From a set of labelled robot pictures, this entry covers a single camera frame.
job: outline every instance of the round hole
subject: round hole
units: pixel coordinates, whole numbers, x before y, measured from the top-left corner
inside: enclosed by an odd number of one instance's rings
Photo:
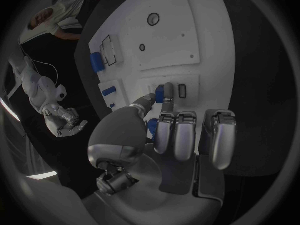
[[[144,44],[139,45],[139,50],[141,50],[142,52],[145,51],[146,47]]]
[[[148,24],[150,26],[155,26],[156,24],[158,24],[160,21],[160,16],[157,13],[151,13],[148,16]]]

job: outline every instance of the white shirt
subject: white shirt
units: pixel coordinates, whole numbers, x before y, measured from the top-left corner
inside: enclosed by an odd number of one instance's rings
[[[84,0],[58,0],[54,6],[49,7],[53,9],[53,14],[44,22],[47,31],[54,35],[60,28],[58,23],[70,17],[77,17],[83,4]]]

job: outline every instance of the person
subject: person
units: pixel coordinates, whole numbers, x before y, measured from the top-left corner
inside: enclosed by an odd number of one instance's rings
[[[45,25],[46,30],[63,40],[79,40],[81,35],[65,32],[58,23],[65,19],[76,17],[82,28],[85,27],[88,18],[100,0],[58,0],[55,5],[48,7],[35,16],[28,24],[28,29],[33,30]]]

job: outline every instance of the white robot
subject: white robot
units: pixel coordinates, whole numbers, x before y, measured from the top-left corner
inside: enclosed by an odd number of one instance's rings
[[[34,65],[28,56],[24,56],[20,46],[11,54],[9,63],[14,74],[22,81],[24,92],[28,95],[30,104],[41,115],[51,133],[56,137],[70,137],[78,134],[87,125],[83,120],[79,125],[79,115],[74,108],[64,109],[58,102],[66,96],[63,85],[56,88],[54,82],[41,76],[34,70]]]

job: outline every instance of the man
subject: man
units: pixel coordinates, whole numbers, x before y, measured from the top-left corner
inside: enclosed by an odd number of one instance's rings
[[[76,17],[84,28],[94,8],[100,0],[58,0],[57,3],[38,12],[29,22],[28,29],[33,30],[45,25],[47,31],[63,40],[79,40],[80,34],[67,33],[59,25],[61,21]]]

